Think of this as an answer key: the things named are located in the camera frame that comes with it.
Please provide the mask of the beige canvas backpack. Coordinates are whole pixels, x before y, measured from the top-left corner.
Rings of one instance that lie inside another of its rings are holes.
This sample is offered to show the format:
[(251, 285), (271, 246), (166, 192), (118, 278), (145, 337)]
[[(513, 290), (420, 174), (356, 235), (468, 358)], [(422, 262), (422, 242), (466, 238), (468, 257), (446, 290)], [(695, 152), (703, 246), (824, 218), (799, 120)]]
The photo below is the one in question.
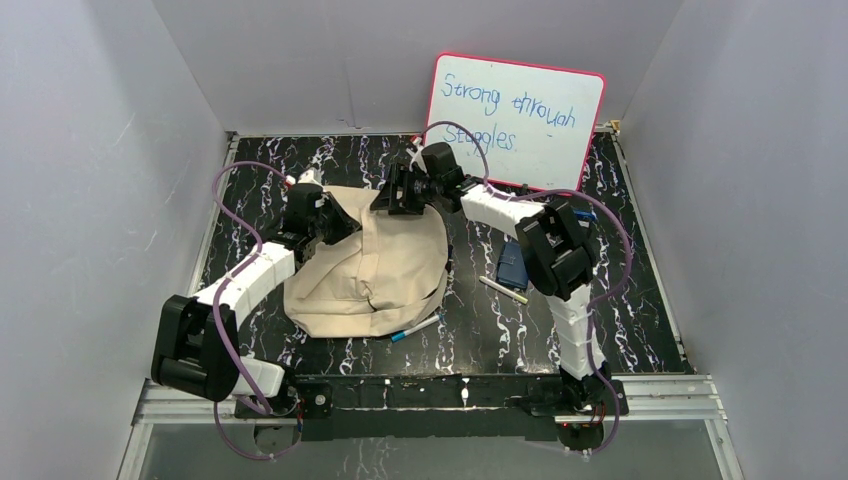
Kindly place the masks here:
[(421, 323), (441, 305), (448, 235), (441, 214), (373, 211), (374, 190), (331, 186), (361, 225), (314, 256), (283, 286), (285, 315), (313, 338), (379, 337)]

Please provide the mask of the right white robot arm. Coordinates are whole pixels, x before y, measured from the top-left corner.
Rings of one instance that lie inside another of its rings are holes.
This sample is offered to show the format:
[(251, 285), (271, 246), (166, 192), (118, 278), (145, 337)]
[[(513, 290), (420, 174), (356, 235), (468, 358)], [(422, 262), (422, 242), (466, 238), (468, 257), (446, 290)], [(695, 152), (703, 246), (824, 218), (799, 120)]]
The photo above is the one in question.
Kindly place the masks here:
[(596, 263), (590, 230), (567, 201), (520, 200), (467, 175), (449, 144), (425, 146), (408, 164), (395, 164), (371, 203), (389, 215), (420, 215), (439, 203), (516, 240), (529, 282), (545, 296), (559, 337), (559, 372), (565, 405), (590, 413), (603, 399), (604, 357), (590, 325), (591, 283)]

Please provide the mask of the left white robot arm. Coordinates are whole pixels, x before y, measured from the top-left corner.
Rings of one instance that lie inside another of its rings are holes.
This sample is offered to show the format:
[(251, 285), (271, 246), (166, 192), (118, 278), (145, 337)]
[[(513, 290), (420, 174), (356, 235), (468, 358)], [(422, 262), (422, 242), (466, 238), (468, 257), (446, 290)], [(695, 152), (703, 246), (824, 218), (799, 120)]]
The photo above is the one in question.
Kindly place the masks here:
[(297, 387), (284, 367), (242, 355), (242, 322), (266, 297), (309, 262), (318, 247), (361, 229), (332, 193), (295, 184), (277, 225), (217, 281), (191, 296), (173, 295), (160, 315), (151, 365), (154, 382), (219, 402), (253, 397), (275, 416), (294, 411)]

